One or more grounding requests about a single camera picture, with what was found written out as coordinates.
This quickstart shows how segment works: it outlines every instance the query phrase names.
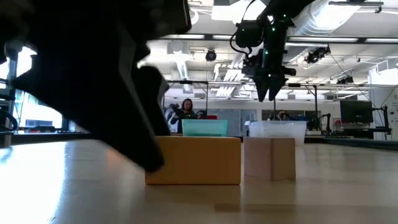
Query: table surface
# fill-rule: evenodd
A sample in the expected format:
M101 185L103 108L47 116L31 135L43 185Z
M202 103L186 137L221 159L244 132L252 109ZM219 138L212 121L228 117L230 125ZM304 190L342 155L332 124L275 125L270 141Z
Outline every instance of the table surface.
M98 141L0 149L0 223L397 223L398 153L309 144L296 160L296 182L146 186Z

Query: clear plastic container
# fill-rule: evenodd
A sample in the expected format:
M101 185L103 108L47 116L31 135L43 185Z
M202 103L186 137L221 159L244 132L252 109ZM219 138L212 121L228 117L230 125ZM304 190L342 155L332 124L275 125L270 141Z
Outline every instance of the clear plastic container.
M218 136L226 137L227 120L183 119L182 133L184 136Z
M303 146L305 130L306 121L257 121L250 124L249 135L259 138L295 138L296 146Z

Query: woman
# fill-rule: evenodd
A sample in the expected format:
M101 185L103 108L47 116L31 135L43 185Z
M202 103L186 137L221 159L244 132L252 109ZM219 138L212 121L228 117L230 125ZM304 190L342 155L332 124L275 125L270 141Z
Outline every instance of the woman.
M192 100L189 98L185 99L181 105L182 112L180 114L176 114L170 120L171 125L175 124L178 121L177 133L182 133L182 119L190 119L193 118L193 116L195 115L192 108L193 108Z

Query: ceiling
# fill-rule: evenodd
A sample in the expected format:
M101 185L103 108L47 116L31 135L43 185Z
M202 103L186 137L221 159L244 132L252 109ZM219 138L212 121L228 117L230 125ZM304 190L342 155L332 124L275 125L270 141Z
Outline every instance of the ceiling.
M211 6L213 0L202 1L201 7L204 13L199 13L199 20L193 25L190 33L192 34L225 34L231 35L236 31L236 26L231 21L215 21L211 19ZM375 14L373 8L361 8L347 22L337 28L330 35L345 37L398 37L398 1L383 0L383 11ZM188 76L191 80L206 80L211 78L209 73L214 73L215 66L218 63L230 64L235 56L229 46L228 40L156 40L149 43L152 49L150 58L159 54L167 54L167 45L171 41L184 42L188 46L190 52L190 60L186 62ZM398 45L392 44L330 44L331 55L323 58L318 64L307 65L303 62L306 52L311 48L289 48L290 52L294 52L294 60L288 66L296 69L296 77L290 78L292 83L335 83L336 78L342 73L342 70L351 70L355 83L366 83L368 81L368 70L376 66L378 62L382 62L388 58L397 57ZM215 62L206 62L205 55L208 49L214 49L217 53ZM176 63L164 58L152 57L153 60L147 60L146 63L152 64L167 77L178 79Z

